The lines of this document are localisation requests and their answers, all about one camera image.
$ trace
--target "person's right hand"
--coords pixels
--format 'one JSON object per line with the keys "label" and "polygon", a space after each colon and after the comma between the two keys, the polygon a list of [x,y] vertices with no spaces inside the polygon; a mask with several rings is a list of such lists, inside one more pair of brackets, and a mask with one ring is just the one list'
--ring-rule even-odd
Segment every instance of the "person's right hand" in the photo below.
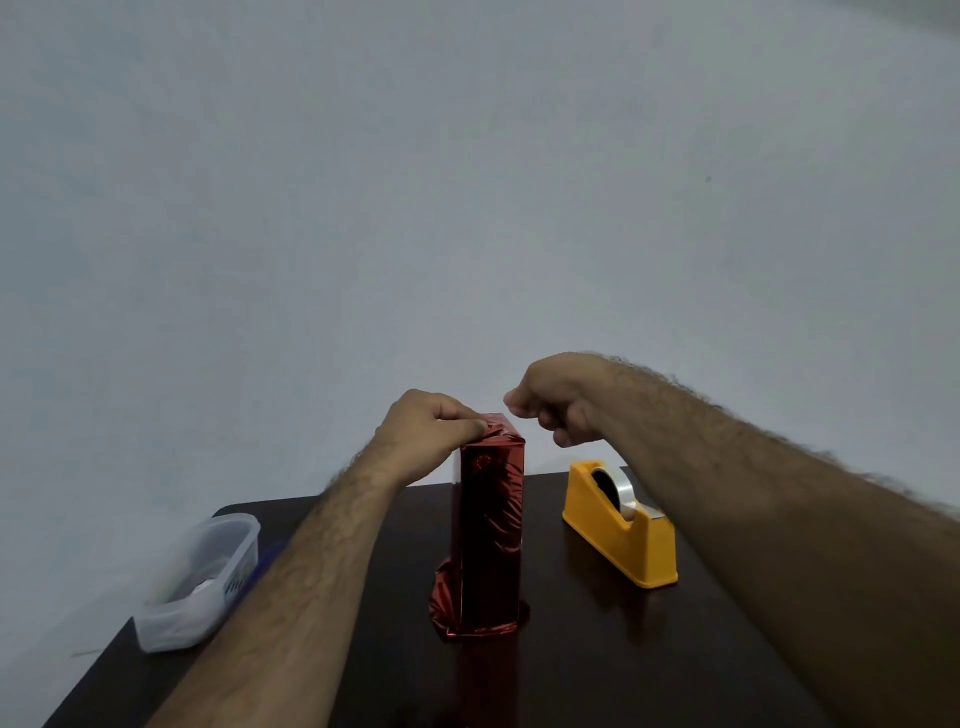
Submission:
{"label": "person's right hand", "polygon": [[503,398],[517,417],[534,419],[553,431],[561,448],[603,438],[598,394],[616,365],[590,353],[559,353],[535,361],[523,380]]}

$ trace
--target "red metallic foil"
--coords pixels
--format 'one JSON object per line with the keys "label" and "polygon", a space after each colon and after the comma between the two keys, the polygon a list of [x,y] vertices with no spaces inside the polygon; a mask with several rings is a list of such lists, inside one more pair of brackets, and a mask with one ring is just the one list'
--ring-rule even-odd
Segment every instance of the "red metallic foil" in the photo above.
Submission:
{"label": "red metallic foil", "polygon": [[460,448],[450,558],[437,569],[430,618],[444,637],[515,632],[520,601],[524,440],[503,415],[484,415],[483,439]]}

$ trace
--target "yellow tape dispenser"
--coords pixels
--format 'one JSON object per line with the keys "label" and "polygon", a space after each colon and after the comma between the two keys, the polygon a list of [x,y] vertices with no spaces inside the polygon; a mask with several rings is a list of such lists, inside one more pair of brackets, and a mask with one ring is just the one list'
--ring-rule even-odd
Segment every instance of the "yellow tape dispenser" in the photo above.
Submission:
{"label": "yellow tape dispenser", "polygon": [[677,581],[677,545],[671,523],[634,496],[619,468],[602,460],[570,466],[564,521],[639,587]]}

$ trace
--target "dark wooden table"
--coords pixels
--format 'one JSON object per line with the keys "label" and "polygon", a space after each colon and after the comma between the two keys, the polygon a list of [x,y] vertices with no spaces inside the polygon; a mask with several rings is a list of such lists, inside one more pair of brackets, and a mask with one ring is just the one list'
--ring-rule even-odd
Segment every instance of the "dark wooden table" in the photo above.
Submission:
{"label": "dark wooden table", "polygon": [[[512,637],[464,644],[441,642],[427,616],[449,547],[450,487],[397,498],[373,552],[331,725],[830,725],[682,536],[679,584],[645,592],[563,523],[565,484],[566,473],[526,479],[529,623]],[[315,500],[241,503],[218,515],[256,516],[262,549],[289,537]],[[128,621],[46,725],[143,726],[202,649],[145,655]]]}

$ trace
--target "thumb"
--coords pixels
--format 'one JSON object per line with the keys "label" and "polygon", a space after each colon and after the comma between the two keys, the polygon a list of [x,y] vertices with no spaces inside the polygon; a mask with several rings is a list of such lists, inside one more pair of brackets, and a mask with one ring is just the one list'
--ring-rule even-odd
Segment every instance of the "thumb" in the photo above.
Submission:
{"label": "thumb", "polygon": [[451,451],[479,440],[487,431],[484,420],[438,420],[444,445]]}

